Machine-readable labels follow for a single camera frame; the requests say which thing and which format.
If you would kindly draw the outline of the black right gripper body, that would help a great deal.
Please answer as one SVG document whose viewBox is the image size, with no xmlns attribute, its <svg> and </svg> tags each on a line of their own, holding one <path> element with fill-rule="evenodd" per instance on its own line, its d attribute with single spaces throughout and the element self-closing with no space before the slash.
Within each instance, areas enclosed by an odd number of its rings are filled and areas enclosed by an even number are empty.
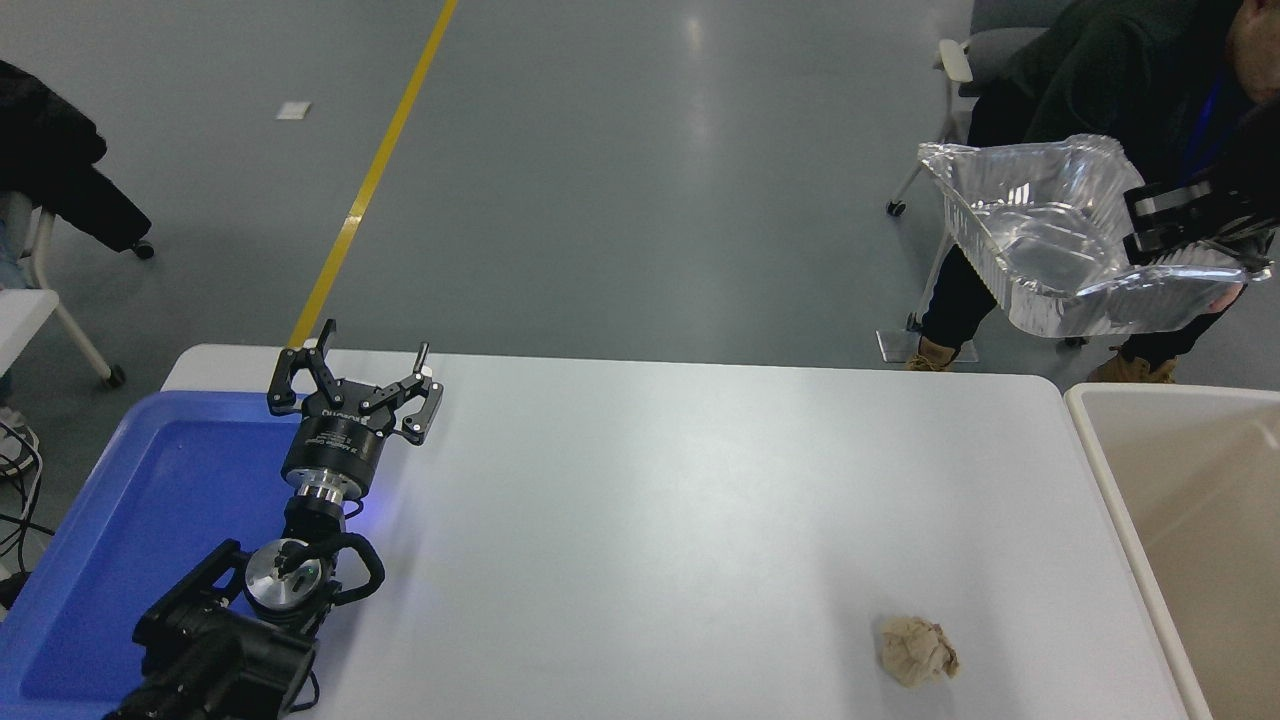
<svg viewBox="0 0 1280 720">
<path fill-rule="evenodd" d="M 1226 225 L 1279 213 L 1279 99 L 1248 111 L 1212 165 L 1215 213 Z"/>
</svg>

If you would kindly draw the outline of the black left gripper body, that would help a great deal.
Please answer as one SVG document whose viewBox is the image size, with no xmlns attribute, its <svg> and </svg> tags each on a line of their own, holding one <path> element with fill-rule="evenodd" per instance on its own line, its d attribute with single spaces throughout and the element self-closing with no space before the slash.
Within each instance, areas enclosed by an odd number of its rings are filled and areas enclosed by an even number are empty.
<svg viewBox="0 0 1280 720">
<path fill-rule="evenodd" d="M 364 415 L 361 404 L 380 388 L 356 380 L 339 383 L 343 402 L 333 407 L 316 389 L 302 401 L 302 420 L 282 465 L 293 488 L 321 474 L 337 477 L 346 495 L 367 495 L 394 418 L 387 407 Z"/>
</svg>

